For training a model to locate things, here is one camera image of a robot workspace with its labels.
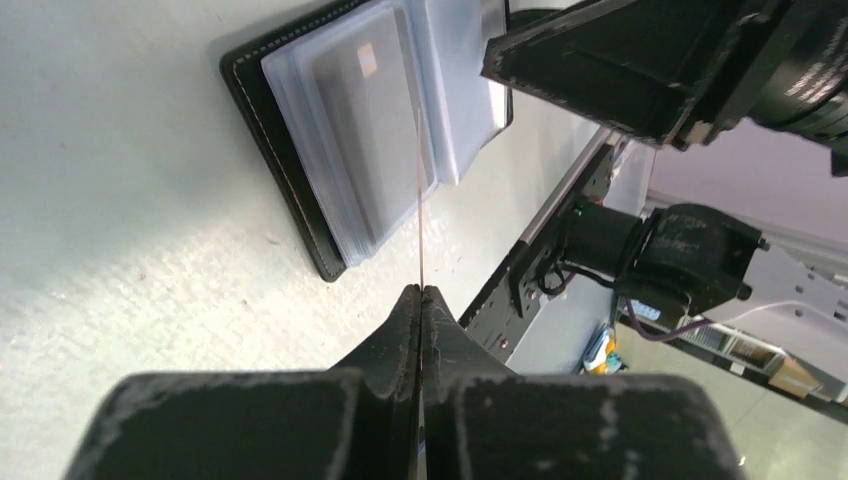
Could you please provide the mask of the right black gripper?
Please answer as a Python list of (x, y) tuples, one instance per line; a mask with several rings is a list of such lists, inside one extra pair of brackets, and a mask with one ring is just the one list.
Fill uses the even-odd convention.
[(847, 174), (847, 3), (829, 1), (772, 75), (748, 117), (828, 148)]

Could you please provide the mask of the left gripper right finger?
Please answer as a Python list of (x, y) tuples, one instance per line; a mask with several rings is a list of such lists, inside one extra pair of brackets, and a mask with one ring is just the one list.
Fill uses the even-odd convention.
[(720, 415), (667, 374), (519, 375), (423, 290), (422, 379), (432, 479), (741, 479)]

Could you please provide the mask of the black leather card holder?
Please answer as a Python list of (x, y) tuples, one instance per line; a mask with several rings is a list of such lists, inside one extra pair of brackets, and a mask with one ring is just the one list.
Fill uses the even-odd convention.
[(505, 1), (331, 1), (219, 68), (327, 282), (372, 258), (513, 119), (485, 79)]

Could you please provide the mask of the grey credit card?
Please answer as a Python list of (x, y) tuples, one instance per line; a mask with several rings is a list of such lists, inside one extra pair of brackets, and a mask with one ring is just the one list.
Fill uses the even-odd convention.
[[(416, 111), (421, 92), (408, 22), (397, 4), (350, 14), (308, 62), (333, 148), (354, 198), (355, 219), (374, 247), (417, 204)], [(436, 182), (423, 139), (424, 192)]]

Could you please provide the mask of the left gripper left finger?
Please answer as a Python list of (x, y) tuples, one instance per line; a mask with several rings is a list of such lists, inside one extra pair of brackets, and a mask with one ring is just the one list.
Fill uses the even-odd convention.
[(149, 372), (104, 398), (69, 479), (412, 479), (422, 290), (323, 371)]

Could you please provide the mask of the orange credit card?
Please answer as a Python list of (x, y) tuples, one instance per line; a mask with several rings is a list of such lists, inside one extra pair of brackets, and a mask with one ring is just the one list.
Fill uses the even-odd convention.
[(418, 265), (419, 265), (419, 287), (421, 291), (425, 290), (425, 267), (424, 267), (424, 241), (423, 241), (423, 194), (424, 194), (424, 182), (426, 180), (426, 172), (423, 164), (423, 118), (422, 111), (420, 108), (416, 111), (416, 171), (417, 171), (417, 180), (416, 180), (416, 188), (417, 188), (417, 228), (418, 228), (418, 240), (417, 240), (417, 249), (418, 249)]

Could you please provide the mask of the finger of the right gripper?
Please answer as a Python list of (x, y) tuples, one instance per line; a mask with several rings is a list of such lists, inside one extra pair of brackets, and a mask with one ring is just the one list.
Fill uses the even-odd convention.
[(737, 91), (786, 1), (581, 1), (522, 10), (482, 73), (653, 146), (706, 144), (743, 117)]

